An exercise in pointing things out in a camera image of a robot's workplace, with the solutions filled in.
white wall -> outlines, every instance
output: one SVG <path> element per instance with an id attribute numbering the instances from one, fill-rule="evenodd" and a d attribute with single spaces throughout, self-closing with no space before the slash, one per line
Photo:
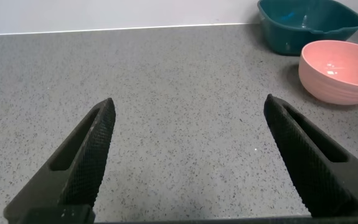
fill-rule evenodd
<path id="1" fill-rule="evenodd" d="M 257 12 L 257 0 L 0 0 L 0 34 L 253 23 Z"/>

teal bowl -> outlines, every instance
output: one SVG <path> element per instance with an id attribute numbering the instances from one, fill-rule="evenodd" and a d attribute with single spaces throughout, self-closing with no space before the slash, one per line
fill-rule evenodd
<path id="1" fill-rule="evenodd" d="M 270 48 L 300 55 L 317 40 L 347 40 L 358 30 L 358 13 L 333 0 L 260 0 L 261 28 Z"/>

bowl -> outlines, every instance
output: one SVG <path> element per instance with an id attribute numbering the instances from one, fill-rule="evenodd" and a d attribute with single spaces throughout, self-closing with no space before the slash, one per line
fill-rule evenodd
<path id="1" fill-rule="evenodd" d="M 304 88 L 319 100 L 358 104 L 358 44 L 320 40 L 304 46 L 299 77 Z"/>
<path id="2" fill-rule="evenodd" d="M 260 0 L 261 29 L 276 53 L 300 55 L 317 40 L 347 40 L 358 30 L 358 13 L 333 0 Z"/>

gray countertop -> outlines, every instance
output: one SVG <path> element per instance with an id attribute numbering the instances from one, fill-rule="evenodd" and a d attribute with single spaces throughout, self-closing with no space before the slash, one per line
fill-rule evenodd
<path id="1" fill-rule="evenodd" d="M 351 41 L 358 42 L 358 33 Z M 321 103 L 257 25 L 0 36 L 2 210 L 96 103 L 116 124 L 96 221 L 307 215 L 263 116 L 272 93 L 358 158 L 358 106 Z"/>

quartz countertop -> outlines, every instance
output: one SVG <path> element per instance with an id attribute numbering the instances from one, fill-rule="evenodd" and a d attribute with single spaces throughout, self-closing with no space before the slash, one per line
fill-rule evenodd
<path id="1" fill-rule="evenodd" d="M 97 222 L 309 215 L 266 124 L 267 94 L 357 158 L 358 105 L 313 98 L 298 60 L 266 48 L 258 25 L 1 35 L 0 223 L 108 97 L 116 123 Z"/>

